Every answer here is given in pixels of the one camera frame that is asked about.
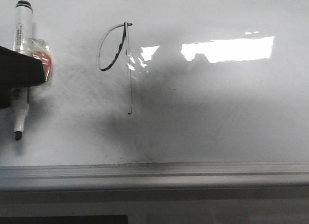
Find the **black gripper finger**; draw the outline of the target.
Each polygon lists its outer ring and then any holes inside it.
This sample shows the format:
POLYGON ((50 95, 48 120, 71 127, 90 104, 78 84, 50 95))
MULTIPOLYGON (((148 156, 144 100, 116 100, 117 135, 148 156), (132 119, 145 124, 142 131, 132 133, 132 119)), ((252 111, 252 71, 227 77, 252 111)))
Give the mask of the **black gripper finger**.
POLYGON ((0 48, 0 108, 10 107, 11 89, 41 85, 45 82, 40 60, 8 48, 0 48))

